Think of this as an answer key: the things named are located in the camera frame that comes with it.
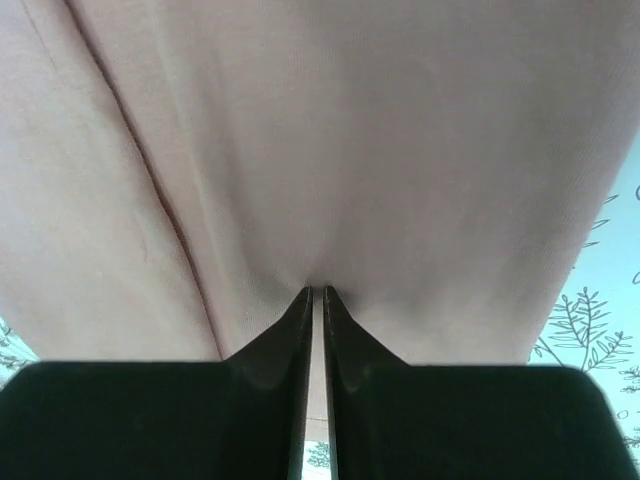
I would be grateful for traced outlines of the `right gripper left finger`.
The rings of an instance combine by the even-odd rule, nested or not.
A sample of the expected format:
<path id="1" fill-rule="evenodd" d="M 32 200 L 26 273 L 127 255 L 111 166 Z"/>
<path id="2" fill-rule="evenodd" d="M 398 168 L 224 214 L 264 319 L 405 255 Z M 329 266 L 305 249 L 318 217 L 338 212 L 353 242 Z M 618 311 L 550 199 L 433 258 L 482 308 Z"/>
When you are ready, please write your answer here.
<path id="1" fill-rule="evenodd" d="M 297 479 L 313 293 L 219 362 L 39 362 L 1 393 L 5 479 Z"/>

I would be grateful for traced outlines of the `pink mario t shirt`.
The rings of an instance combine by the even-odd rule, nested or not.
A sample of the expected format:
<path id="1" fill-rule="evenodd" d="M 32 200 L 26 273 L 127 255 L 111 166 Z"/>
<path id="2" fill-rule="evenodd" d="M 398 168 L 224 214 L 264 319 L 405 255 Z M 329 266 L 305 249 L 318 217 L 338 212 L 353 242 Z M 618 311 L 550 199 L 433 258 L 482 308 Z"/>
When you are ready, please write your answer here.
<path id="1" fill-rule="evenodd" d="M 522 363 L 639 125 L 635 1 L 5 1 L 1 314 L 221 359 L 307 285 Z"/>

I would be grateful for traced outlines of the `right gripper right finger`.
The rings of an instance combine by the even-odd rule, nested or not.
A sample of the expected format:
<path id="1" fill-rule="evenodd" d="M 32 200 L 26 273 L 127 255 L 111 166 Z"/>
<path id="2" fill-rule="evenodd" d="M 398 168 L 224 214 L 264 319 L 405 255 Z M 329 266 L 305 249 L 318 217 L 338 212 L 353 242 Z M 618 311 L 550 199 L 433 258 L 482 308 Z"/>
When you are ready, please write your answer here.
<path id="1" fill-rule="evenodd" d="M 323 295 L 335 479 L 626 479 L 607 402 L 566 367 L 410 365 Z"/>

